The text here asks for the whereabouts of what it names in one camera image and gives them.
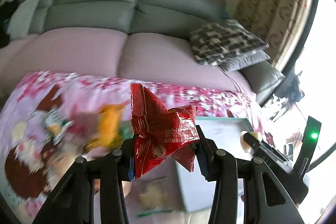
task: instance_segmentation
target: circular logo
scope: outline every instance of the circular logo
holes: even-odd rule
[[[163,145],[158,145],[157,147],[155,147],[155,149],[153,150],[153,157],[154,158],[159,158],[159,157],[163,157],[166,154],[166,149]]]

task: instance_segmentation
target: red snack wrapper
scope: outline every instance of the red snack wrapper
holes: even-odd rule
[[[167,110],[164,103],[141,84],[131,84],[132,127],[135,142],[135,178],[171,155],[190,172],[194,169],[192,143],[199,140],[195,126],[196,106]]]

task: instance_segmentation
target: metal bolt head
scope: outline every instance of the metal bolt head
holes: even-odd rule
[[[77,157],[75,158],[75,162],[78,163],[78,164],[82,164],[84,162],[84,158],[83,157]]]
[[[261,163],[263,163],[263,160],[262,160],[261,158],[259,158],[259,157],[255,157],[255,158],[253,158],[253,161],[254,161],[256,164],[261,164]]]
[[[216,154],[218,156],[225,156],[226,152],[223,149],[217,149]]]
[[[120,156],[123,152],[120,149],[115,149],[113,150],[112,154],[114,156]]]

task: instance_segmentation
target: green light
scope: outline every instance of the green light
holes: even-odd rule
[[[316,140],[319,137],[318,133],[316,133],[316,132],[312,133],[310,136],[314,140]]]

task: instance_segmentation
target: beige patterned curtain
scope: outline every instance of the beige patterned curtain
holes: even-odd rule
[[[308,18],[312,0],[240,0],[235,18],[269,44],[270,63],[282,70]]]

